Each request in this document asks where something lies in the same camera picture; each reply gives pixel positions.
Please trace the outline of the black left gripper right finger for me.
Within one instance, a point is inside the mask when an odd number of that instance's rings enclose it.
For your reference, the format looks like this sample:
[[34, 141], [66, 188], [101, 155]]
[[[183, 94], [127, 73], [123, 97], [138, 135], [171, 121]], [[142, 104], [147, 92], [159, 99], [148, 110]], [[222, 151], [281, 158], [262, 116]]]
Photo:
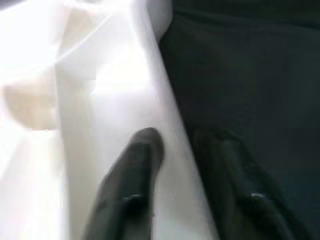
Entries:
[[300, 239], [299, 225], [242, 140], [197, 129], [192, 150], [220, 239]]

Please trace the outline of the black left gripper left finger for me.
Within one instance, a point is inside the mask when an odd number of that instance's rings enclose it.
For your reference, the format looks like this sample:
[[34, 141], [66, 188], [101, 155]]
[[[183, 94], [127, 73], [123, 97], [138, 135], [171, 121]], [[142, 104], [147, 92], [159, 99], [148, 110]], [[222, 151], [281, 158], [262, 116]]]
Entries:
[[137, 131], [102, 180], [85, 240], [150, 240], [154, 192], [165, 158], [156, 128]]

